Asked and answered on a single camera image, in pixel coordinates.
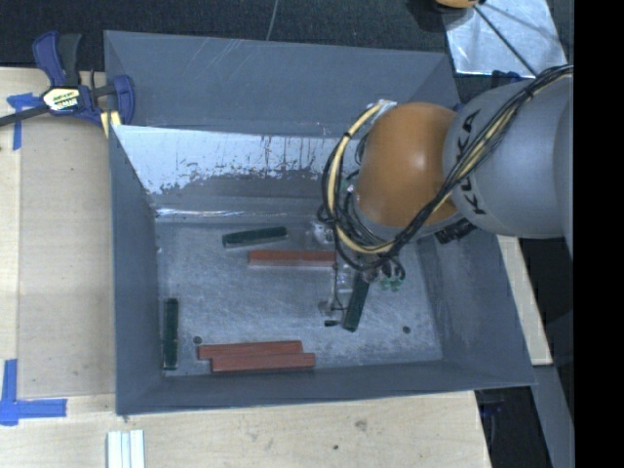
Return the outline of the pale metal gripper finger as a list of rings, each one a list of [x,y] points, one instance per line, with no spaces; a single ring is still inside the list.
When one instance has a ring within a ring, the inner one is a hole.
[[[340,300],[338,294],[338,266],[335,265],[332,268],[332,281],[330,294],[327,300],[318,303],[318,309],[320,311],[343,311],[344,306]]]
[[[352,287],[350,285],[338,285],[338,294],[344,306],[344,310],[343,311],[323,311],[323,314],[326,317],[325,325],[327,327],[339,326],[342,324],[346,316],[346,312],[350,305]]]

